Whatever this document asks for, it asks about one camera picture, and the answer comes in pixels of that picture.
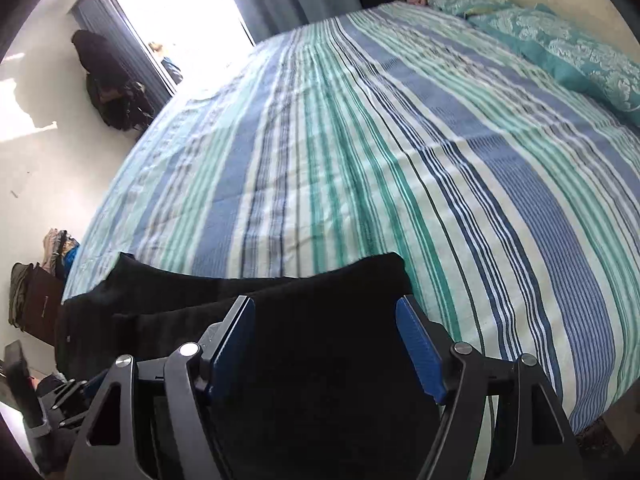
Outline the black pants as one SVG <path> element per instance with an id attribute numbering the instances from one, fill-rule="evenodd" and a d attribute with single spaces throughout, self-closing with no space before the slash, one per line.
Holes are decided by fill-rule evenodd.
<path id="1" fill-rule="evenodd" d="M 213 411 L 239 479 L 413 479 L 438 425 L 395 322 L 412 291 L 396 254 L 311 278 L 198 278 L 123 254 L 58 312 L 55 363 L 89 379 L 129 354 L 163 358 L 198 340 L 241 295 L 255 329 Z"/>

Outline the brown wooden cabinet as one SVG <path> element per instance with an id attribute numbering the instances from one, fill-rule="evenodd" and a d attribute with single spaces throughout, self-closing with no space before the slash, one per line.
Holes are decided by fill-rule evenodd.
<path id="1" fill-rule="evenodd" d="M 21 330 L 53 346 L 63 290 L 63 281 L 36 266 L 26 289 Z"/>

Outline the folded clothes stack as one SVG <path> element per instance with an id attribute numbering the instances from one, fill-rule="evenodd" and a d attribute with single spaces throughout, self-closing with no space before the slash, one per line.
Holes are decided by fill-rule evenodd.
<path id="1" fill-rule="evenodd" d="M 66 281 L 80 244 L 66 230 L 50 229 L 43 239 L 40 266 L 61 281 Z"/>

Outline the striped blue green bedsheet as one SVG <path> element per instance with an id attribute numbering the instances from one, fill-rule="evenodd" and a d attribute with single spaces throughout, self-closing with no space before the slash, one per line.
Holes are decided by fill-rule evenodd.
<path id="1" fill-rule="evenodd" d="M 123 254 L 224 280 L 396 254 L 458 371 L 445 405 L 429 396 L 413 479 L 588 479 L 576 434 L 639 377 L 639 124 L 468 21 L 383 4 L 180 90 L 112 182 L 65 301 Z M 105 369 L 70 477 L 239 479 L 212 417 L 228 396 L 195 385 L 200 339 Z"/>

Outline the dark hanging bags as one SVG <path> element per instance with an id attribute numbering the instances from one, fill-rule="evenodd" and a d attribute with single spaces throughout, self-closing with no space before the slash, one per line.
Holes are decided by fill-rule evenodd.
<path id="1" fill-rule="evenodd" d="M 86 90 L 105 125 L 145 133 L 155 118 L 145 86 L 120 64 L 116 50 L 95 32 L 78 29 L 70 42 L 86 73 Z"/>

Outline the teal floral pillow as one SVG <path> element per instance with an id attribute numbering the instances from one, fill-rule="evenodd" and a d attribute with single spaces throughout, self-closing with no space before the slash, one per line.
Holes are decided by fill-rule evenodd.
<path id="1" fill-rule="evenodd" d="M 561 86 L 591 96 L 633 125 L 639 123 L 639 64 L 544 6 L 510 0 L 428 0 L 463 18 L 542 68 Z"/>

